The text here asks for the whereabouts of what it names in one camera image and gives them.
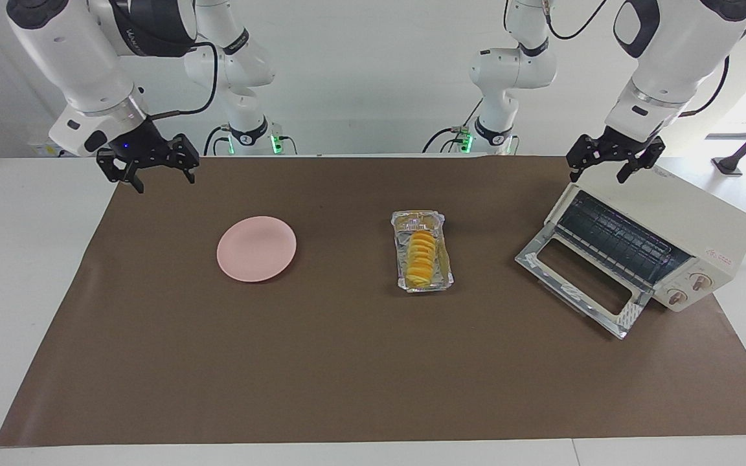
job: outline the round plate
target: round plate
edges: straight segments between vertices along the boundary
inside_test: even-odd
[[[226,231],[218,244],[218,265],[235,280],[257,283],[280,274],[293,261],[293,229],[270,216],[255,216]]]

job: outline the white table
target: white table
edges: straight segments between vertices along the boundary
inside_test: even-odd
[[[701,159],[661,165],[746,210],[745,178]],[[93,160],[0,159],[0,426],[114,188]],[[746,347],[746,260],[716,295]],[[0,465],[72,463],[729,465],[746,463],[746,436],[0,449]]]

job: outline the wire rack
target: wire rack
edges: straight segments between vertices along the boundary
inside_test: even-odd
[[[583,191],[558,222],[557,233],[643,289],[691,257]]]

